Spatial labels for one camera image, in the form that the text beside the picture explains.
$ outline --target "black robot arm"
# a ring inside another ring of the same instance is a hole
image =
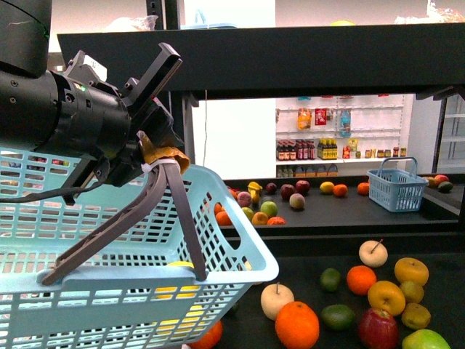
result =
[[[173,117],[156,98],[182,61],[162,43],[144,75],[121,91],[99,79],[84,52],[63,74],[48,71],[51,3],[0,0],[0,27],[7,28],[0,44],[9,44],[0,51],[0,146],[81,158],[59,191],[72,204],[94,175],[122,186],[142,174],[138,131],[156,146],[182,145]]]

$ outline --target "light blue basket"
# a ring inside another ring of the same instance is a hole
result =
[[[413,160],[410,172],[401,169],[384,169],[388,161]],[[428,181],[416,175],[417,160],[406,156],[387,158],[379,169],[368,171],[370,178],[369,197],[390,212],[414,212],[420,210],[424,189]]]
[[[1,149],[0,194],[23,196],[60,187],[76,159]],[[183,176],[206,267],[192,268],[177,212],[166,190],[145,219],[62,282],[37,279],[59,254],[126,206],[145,178],[80,195],[0,206],[0,348],[165,348],[195,342],[278,264],[221,178],[191,165]],[[233,248],[214,217],[219,202],[240,238]]]

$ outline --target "cable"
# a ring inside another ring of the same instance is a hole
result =
[[[87,193],[91,190],[94,190],[100,187],[107,180],[109,173],[110,173],[110,162],[108,161],[107,158],[105,158],[96,173],[98,181],[92,184],[88,188],[81,188],[81,187],[58,188],[58,189],[44,191],[43,193],[31,193],[26,196],[20,196],[17,198],[0,198],[0,204],[23,204],[25,202],[44,200],[46,198],[54,198],[58,196],[75,196],[76,194]]]
[[[205,90],[205,124],[204,124],[204,131],[205,131],[205,140],[203,142],[203,164],[202,166],[205,167],[205,157],[206,157],[206,139],[207,139],[207,132],[206,132],[206,118],[208,116],[207,112],[207,91]]]

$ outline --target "packaged snack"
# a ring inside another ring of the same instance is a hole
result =
[[[297,127],[309,129],[312,126],[312,112],[309,109],[300,108],[297,114]]]

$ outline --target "red apple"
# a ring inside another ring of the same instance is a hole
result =
[[[276,193],[276,190],[278,189],[278,186],[275,183],[268,183],[267,186],[265,187],[265,190],[269,194],[274,194]]]
[[[399,342],[399,329],[394,317],[382,309],[370,308],[360,319],[358,336],[370,349],[395,349]]]
[[[307,180],[299,180],[296,183],[296,190],[297,193],[305,195],[310,190],[310,183]]]
[[[289,198],[292,194],[295,194],[295,192],[296,189],[291,184],[283,184],[281,186],[281,198],[283,198],[284,201],[289,201]]]

